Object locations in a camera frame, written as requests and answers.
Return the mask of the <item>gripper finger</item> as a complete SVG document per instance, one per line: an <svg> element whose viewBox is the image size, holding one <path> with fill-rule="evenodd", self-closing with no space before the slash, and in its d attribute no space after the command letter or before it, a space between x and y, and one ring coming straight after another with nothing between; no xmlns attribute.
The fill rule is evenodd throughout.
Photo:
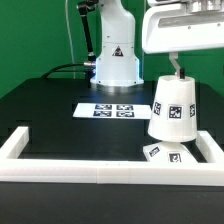
<svg viewBox="0 0 224 224"><path fill-rule="evenodd" d="M173 67L175 68L176 76L179 77L180 79L184 80L185 79L185 69L178 64L177 59L178 59L177 52L171 52L169 54L169 60L172 63Z"/></svg>

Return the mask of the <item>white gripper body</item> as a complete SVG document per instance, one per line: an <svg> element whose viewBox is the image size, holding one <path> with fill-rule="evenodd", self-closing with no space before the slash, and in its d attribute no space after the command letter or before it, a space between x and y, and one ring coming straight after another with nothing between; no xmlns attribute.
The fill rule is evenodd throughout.
<svg viewBox="0 0 224 224"><path fill-rule="evenodd" d="M224 2L149 2L142 25L147 54L224 48Z"/></svg>

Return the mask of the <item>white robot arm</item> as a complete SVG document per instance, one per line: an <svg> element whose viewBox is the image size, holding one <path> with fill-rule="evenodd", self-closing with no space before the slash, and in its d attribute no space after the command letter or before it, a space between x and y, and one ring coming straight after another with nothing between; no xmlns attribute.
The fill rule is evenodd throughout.
<svg viewBox="0 0 224 224"><path fill-rule="evenodd" d="M147 0L142 49L147 54L224 47L224 0ZM99 0L102 50L91 84L106 89L139 86L135 19L121 0Z"/></svg>

